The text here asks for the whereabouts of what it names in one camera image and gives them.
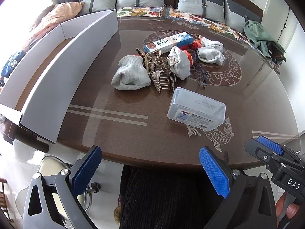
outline screw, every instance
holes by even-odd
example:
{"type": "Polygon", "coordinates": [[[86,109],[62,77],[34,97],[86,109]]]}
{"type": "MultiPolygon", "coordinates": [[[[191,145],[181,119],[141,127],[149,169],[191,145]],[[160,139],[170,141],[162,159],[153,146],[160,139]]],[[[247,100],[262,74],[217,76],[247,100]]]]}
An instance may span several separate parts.
{"type": "Polygon", "coordinates": [[[265,173],[261,173],[260,176],[261,176],[263,179],[267,179],[267,178],[268,178],[267,174],[265,174],[265,173]]]}
{"type": "Polygon", "coordinates": [[[63,176],[68,174],[69,170],[68,169],[63,169],[60,174],[62,174],[63,176]]]}
{"type": "Polygon", "coordinates": [[[37,178],[39,178],[40,177],[40,173],[39,172],[36,172],[34,175],[33,175],[33,178],[34,179],[37,179],[37,178]]]}
{"type": "Polygon", "coordinates": [[[239,176],[240,175],[240,171],[238,169],[234,169],[232,170],[233,175],[235,176],[239,176]]]}

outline green cloth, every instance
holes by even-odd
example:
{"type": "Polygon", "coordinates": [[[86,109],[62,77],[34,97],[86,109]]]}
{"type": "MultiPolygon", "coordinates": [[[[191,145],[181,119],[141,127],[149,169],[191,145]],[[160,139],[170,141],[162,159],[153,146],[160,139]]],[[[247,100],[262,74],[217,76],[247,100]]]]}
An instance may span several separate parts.
{"type": "Polygon", "coordinates": [[[250,43],[255,45],[265,57],[271,59],[271,56],[268,52],[268,46],[272,44],[283,54],[283,60],[286,61],[286,58],[284,57],[284,48],[273,38],[270,33],[267,32],[267,30],[260,23],[256,21],[247,21],[244,24],[244,31],[250,43]]]}

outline brown wooden table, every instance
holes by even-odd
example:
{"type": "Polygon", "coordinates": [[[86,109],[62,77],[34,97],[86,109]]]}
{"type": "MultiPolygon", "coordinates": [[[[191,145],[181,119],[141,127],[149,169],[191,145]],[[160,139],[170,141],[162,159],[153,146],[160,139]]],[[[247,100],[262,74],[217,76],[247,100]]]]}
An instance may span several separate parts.
{"type": "Polygon", "coordinates": [[[104,159],[124,164],[195,169],[201,168],[199,149],[208,145],[231,168],[250,168],[260,162],[245,152],[247,139],[265,135],[284,143],[297,132],[285,89],[256,50],[222,33],[187,22],[122,17],[119,31],[79,85],[58,142],[83,152],[98,145],[104,159]],[[210,132],[188,130],[185,124],[167,118],[172,92],[159,94],[153,84],[135,91],[119,91],[111,85],[123,56],[137,54],[136,48],[141,48],[143,42],[180,31],[218,40],[225,48],[224,66],[205,67],[209,72],[205,90],[200,89],[194,75],[175,84],[226,104],[226,123],[210,132]]]}

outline wooden chair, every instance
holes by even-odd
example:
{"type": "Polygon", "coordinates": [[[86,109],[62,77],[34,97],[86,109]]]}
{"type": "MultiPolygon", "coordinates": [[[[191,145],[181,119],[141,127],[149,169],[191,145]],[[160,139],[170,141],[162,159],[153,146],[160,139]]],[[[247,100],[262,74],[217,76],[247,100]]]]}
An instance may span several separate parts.
{"type": "Polygon", "coordinates": [[[9,219],[9,221],[13,222],[12,219],[10,219],[10,215],[9,212],[7,210],[7,204],[6,204],[6,199],[5,199],[5,195],[4,195],[4,184],[7,184],[7,181],[3,178],[0,177],[0,183],[2,185],[2,191],[0,191],[0,208],[1,210],[7,214],[7,217],[9,219]]]}

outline blue gripper pad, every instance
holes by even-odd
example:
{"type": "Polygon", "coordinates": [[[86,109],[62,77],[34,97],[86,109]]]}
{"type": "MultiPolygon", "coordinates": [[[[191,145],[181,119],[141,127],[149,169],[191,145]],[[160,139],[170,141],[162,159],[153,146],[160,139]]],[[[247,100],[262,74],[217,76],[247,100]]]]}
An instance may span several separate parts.
{"type": "Polygon", "coordinates": [[[281,146],[279,144],[273,142],[272,140],[270,140],[264,136],[259,136],[257,138],[257,142],[260,142],[264,146],[267,146],[269,149],[273,150],[274,152],[276,152],[277,154],[282,156],[283,150],[282,150],[281,146]]]}
{"type": "Polygon", "coordinates": [[[217,194],[226,198],[230,192],[229,180],[206,148],[200,149],[199,160],[217,194]]]}
{"type": "Polygon", "coordinates": [[[88,152],[87,154],[82,159],[77,160],[72,166],[72,168],[77,168],[79,163],[82,164],[72,179],[71,193],[74,197],[77,197],[85,192],[94,172],[97,170],[97,167],[102,161],[102,150],[97,146],[92,149],[91,153],[88,152]]]}

